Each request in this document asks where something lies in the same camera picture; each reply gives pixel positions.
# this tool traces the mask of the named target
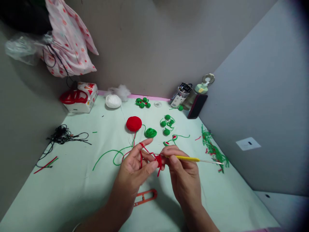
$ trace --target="red yarn bundle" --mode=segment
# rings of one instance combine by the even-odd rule
[[[126,126],[130,131],[136,132],[142,127],[142,120],[137,116],[130,117],[126,122]]]
[[[149,151],[146,149],[146,147],[144,147],[144,145],[142,143],[139,143],[140,145],[142,145],[143,148],[145,148],[145,150],[149,153]],[[142,156],[142,151],[140,151],[141,153],[141,168],[142,168],[142,159],[143,159],[143,156]],[[161,171],[161,167],[162,167],[162,157],[161,157],[161,154],[156,156],[153,152],[149,153],[150,155],[154,155],[154,160],[155,161],[158,161],[158,168],[159,169],[159,172],[158,172],[158,176],[160,174],[160,171]]]

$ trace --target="phone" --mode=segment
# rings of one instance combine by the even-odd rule
[[[199,94],[196,96],[193,105],[191,107],[191,110],[188,114],[188,119],[195,119],[199,116],[200,111],[203,108],[203,105],[206,101],[206,99],[208,98],[208,95],[204,95],[204,94]]]

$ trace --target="black cable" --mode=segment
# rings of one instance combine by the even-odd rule
[[[82,134],[87,134],[87,137],[84,138],[84,139],[76,139]],[[69,131],[67,125],[65,125],[65,124],[60,125],[55,129],[55,133],[53,133],[49,138],[47,138],[48,140],[50,140],[49,144],[51,144],[51,147],[49,148],[48,152],[43,153],[44,156],[41,157],[38,160],[38,162],[41,159],[44,159],[49,153],[52,152],[55,143],[65,144],[66,142],[69,142],[69,141],[80,141],[80,142],[85,142],[85,143],[92,145],[91,143],[87,142],[88,140],[86,140],[86,139],[88,137],[89,137],[89,134],[87,132],[82,132],[78,135],[73,136],[72,133]]]
[[[67,76],[66,76],[66,77],[67,77],[67,78],[66,78],[66,84],[67,84],[67,86],[68,86],[69,88],[71,88],[71,87],[69,86],[69,84],[68,84],[68,77],[70,78],[70,80],[71,80],[72,82],[74,82],[74,81],[73,81],[72,78],[70,77],[70,75],[69,75],[69,73],[68,73],[68,70],[66,69],[65,65],[62,63],[62,60],[61,60],[60,57],[58,56],[57,52],[53,49],[53,47],[51,46],[51,44],[47,44],[46,46],[47,46],[47,48],[48,48],[49,53],[53,56],[53,58],[54,58],[54,60],[55,60],[55,63],[54,63],[53,66],[49,66],[49,65],[45,62],[45,55],[44,55],[44,49],[43,49],[43,60],[44,60],[44,63],[46,64],[47,67],[53,68],[53,67],[56,65],[56,58],[55,58],[55,56],[54,56],[54,54],[55,54],[56,57],[59,59],[60,63],[63,65],[63,68],[64,68],[65,72],[67,73]]]

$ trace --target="red crochet ball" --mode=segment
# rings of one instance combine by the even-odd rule
[[[136,132],[142,127],[142,120],[136,116],[130,117],[126,122],[126,126],[130,131]]]

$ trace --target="pink floral cloth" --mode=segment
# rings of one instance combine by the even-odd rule
[[[67,76],[64,67],[70,76],[97,71],[91,63],[87,48],[95,55],[99,55],[99,53],[83,21],[64,0],[45,1],[53,29],[51,46],[63,63],[62,65],[51,48],[48,49],[47,46],[44,46],[44,53],[41,51],[41,59],[45,60],[50,73],[63,78]]]

